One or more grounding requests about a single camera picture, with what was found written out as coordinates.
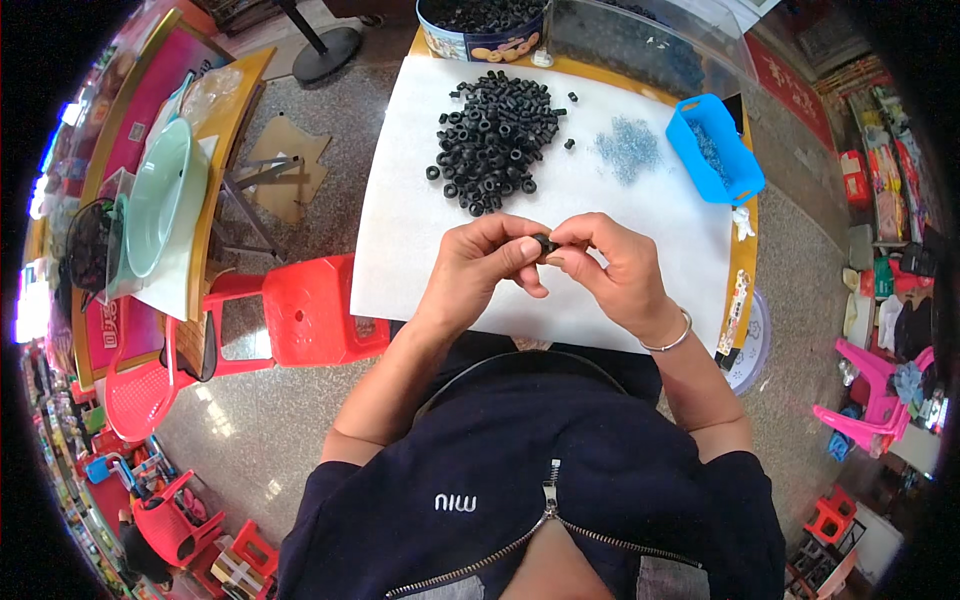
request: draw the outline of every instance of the metal zipper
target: metal zipper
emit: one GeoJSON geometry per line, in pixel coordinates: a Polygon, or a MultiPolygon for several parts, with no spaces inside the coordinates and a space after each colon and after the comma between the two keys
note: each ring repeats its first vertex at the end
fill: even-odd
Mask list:
{"type": "Polygon", "coordinates": [[[537,523],[530,528],[530,531],[523,534],[523,536],[521,536],[517,540],[514,540],[504,548],[501,548],[500,550],[494,552],[487,558],[477,561],[476,563],[470,564],[468,566],[464,566],[462,568],[458,568],[457,570],[450,571],[448,573],[444,573],[443,575],[439,575],[437,577],[431,577],[430,579],[425,579],[423,581],[416,582],[415,584],[409,584],[406,586],[402,586],[400,588],[391,589],[385,594],[385,597],[389,600],[391,598],[397,598],[401,594],[408,594],[412,591],[429,588],[431,586],[435,586],[443,582],[458,579],[460,577],[463,577],[464,575],[469,575],[470,573],[478,569],[481,569],[484,566],[487,566],[488,564],[499,561],[500,559],[507,556],[508,554],[510,554],[517,548],[519,548],[521,545],[526,543],[530,538],[534,536],[535,533],[537,533],[537,530],[541,528],[543,523],[545,523],[548,519],[551,519],[551,518],[556,518],[566,529],[576,532],[581,536],[586,536],[591,540],[602,541],[605,544],[609,544],[617,548],[623,548],[625,550],[632,550],[640,554],[646,554],[649,556],[669,559],[671,561],[676,561],[677,563],[683,563],[683,564],[688,564],[690,566],[695,566],[696,568],[703,568],[703,565],[701,563],[698,563],[696,561],[691,561],[689,558],[685,556],[681,556],[673,552],[658,550],[657,548],[641,546],[639,544],[631,543],[629,541],[618,540],[616,538],[611,538],[610,536],[602,536],[588,529],[584,529],[583,527],[578,527],[573,523],[563,520],[562,518],[560,518],[560,511],[557,506],[557,479],[559,476],[560,476],[560,459],[555,458],[550,461],[550,478],[543,482],[543,496],[546,501],[546,506],[543,509],[543,514],[540,515],[540,519],[537,521],[537,523]]]}

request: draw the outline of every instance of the left hand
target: left hand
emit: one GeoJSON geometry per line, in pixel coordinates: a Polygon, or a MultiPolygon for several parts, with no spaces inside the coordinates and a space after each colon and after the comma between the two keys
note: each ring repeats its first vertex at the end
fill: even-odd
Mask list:
{"type": "Polygon", "coordinates": [[[546,298],[536,262],[540,242],[550,234],[534,221],[496,213],[444,234],[437,262],[411,322],[426,324],[452,342],[476,322],[500,279],[511,278],[534,298],[546,298]]]}

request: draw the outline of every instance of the silver bracelet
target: silver bracelet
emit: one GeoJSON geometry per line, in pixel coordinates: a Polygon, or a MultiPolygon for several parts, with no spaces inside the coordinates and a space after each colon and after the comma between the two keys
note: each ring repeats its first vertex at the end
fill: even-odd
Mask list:
{"type": "Polygon", "coordinates": [[[693,330],[693,317],[691,317],[690,313],[686,312],[686,309],[683,308],[682,306],[678,306],[678,308],[680,308],[680,312],[684,313],[684,319],[686,319],[686,329],[684,329],[684,333],[683,335],[680,336],[680,339],[678,339],[673,344],[667,344],[666,346],[661,346],[659,348],[652,348],[650,346],[647,346],[643,342],[640,342],[640,345],[651,352],[666,352],[671,348],[679,346],[680,343],[686,339],[686,336],[690,335],[690,331],[693,330]]]}

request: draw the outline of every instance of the qr code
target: qr code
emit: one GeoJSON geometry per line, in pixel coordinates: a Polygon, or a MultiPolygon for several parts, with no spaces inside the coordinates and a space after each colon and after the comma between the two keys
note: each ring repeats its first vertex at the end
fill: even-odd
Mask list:
{"type": "Polygon", "coordinates": [[[133,126],[130,128],[130,135],[127,136],[131,142],[139,142],[143,139],[143,133],[147,130],[147,126],[143,123],[133,122],[133,126]]]}

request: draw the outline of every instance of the person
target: person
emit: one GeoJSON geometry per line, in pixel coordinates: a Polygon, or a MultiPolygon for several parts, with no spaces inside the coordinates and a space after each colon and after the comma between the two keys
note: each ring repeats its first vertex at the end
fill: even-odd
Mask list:
{"type": "Polygon", "coordinates": [[[771,482],[691,327],[653,240],[605,214],[448,231],[416,313],[326,435],[278,597],[782,597],[771,482]],[[561,245],[542,268],[586,287],[650,356],[516,352],[467,331],[503,278],[547,296],[537,233],[561,245]],[[676,424],[655,408],[661,387],[676,424]]]}
{"type": "Polygon", "coordinates": [[[173,589],[173,574],[177,572],[177,568],[161,559],[154,548],[144,540],[130,511],[120,509],[117,518],[120,519],[119,538],[123,546],[125,567],[120,574],[131,581],[136,581],[141,576],[146,577],[157,585],[160,591],[173,589]]]}

